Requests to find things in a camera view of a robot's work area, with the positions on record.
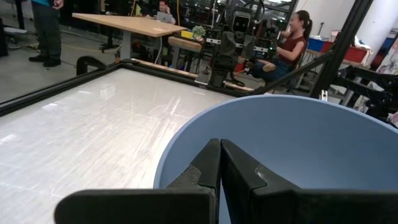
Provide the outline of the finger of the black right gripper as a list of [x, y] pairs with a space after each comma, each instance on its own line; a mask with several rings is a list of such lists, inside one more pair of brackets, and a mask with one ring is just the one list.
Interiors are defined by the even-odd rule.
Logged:
[[245, 35], [241, 46], [241, 56], [243, 58], [252, 58], [257, 39], [253, 35]]
[[234, 32], [223, 32], [221, 35], [220, 54], [234, 57], [236, 55], [236, 41]]

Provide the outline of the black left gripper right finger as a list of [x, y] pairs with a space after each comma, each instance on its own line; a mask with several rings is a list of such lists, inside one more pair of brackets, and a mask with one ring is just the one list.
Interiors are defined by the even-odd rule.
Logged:
[[221, 164], [231, 224], [398, 224], [398, 193], [301, 189], [228, 139]]

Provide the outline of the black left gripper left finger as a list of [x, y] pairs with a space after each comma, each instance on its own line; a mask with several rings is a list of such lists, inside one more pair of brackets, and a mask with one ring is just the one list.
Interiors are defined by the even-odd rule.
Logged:
[[221, 143], [210, 139], [164, 189], [91, 189], [63, 198], [56, 224], [218, 224]]

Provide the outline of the blue bowl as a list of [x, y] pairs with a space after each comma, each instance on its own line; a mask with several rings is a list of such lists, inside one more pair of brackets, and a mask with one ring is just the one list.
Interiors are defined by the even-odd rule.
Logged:
[[[228, 139], [307, 190], [398, 193], [398, 129], [358, 111], [299, 96], [237, 98], [184, 124], [160, 159], [154, 187], [166, 188], [210, 139]], [[223, 185], [220, 222], [231, 223]]]

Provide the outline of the small green plant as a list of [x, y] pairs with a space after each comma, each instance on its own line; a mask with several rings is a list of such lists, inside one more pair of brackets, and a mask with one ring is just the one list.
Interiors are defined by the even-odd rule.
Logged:
[[195, 26], [192, 29], [193, 38], [196, 40], [202, 40], [206, 34], [206, 29], [203, 26]]

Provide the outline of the person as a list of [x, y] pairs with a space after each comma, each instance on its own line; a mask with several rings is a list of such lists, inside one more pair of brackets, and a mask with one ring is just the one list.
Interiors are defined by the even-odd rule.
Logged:
[[176, 9], [171, 0], [159, 0], [159, 11], [167, 14], [176, 14]]
[[308, 11], [297, 11], [290, 20], [290, 30], [283, 31], [284, 41], [276, 48], [277, 55], [271, 61], [257, 59], [250, 62], [250, 74], [254, 78], [273, 82], [291, 72], [307, 49], [313, 22]]
[[43, 63], [46, 68], [59, 66], [62, 54], [60, 10], [64, 0], [31, 0], [31, 5], [39, 54], [29, 57], [29, 61]]

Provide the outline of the wooden bench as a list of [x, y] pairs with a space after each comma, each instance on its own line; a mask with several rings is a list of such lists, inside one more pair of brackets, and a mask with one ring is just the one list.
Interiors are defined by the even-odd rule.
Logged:
[[178, 58], [180, 55], [180, 50], [188, 50], [190, 52], [200, 53], [202, 45], [199, 42], [195, 42], [193, 39], [183, 39], [175, 36], [170, 36], [168, 38], [168, 43], [172, 46], [173, 56], [172, 56], [172, 68], [177, 69]]

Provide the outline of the blue storage bin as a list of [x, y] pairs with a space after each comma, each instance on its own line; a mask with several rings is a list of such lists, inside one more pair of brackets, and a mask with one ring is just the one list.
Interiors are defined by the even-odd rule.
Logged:
[[321, 52], [322, 48], [324, 46], [324, 41], [319, 40], [319, 39], [313, 39], [309, 38], [308, 39], [308, 47], [307, 49], [315, 51], [315, 52]]

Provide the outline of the silver laptop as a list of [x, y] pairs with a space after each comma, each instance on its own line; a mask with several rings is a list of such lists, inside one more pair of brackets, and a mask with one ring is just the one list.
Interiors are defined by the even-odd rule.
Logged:
[[171, 14], [158, 11], [156, 15], [156, 20], [171, 24], [173, 22], [173, 16]]

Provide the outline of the light wooden desk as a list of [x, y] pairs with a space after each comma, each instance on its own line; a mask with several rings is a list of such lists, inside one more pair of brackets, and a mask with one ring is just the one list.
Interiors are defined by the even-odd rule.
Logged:
[[117, 28], [123, 31], [121, 44], [121, 58], [132, 58], [131, 44], [133, 34], [142, 34], [149, 37], [162, 39], [165, 35], [186, 30], [186, 27], [176, 26], [146, 17], [109, 16], [101, 14], [73, 13], [72, 17], [84, 21]]

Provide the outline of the red storage bin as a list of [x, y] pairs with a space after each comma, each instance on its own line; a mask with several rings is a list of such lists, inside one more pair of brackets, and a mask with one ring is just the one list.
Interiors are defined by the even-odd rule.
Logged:
[[[333, 46], [334, 42], [324, 41], [323, 47], [321, 49], [321, 53], [325, 53], [327, 50], [330, 50]], [[367, 54], [367, 50], [357, 48], [357, 47], [350, 47], [344, 57], [345, 60], [361, 63]]]

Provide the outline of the black table clamp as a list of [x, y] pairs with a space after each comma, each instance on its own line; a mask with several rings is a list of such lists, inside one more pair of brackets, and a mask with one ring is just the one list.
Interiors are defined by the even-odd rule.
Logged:
[[93, 56], [82, 56], [76, 62], [76, 75], [80, 76], [88, 72], [88, 67], [95, 67], [99, 70], [106, 70], [108, 66]]

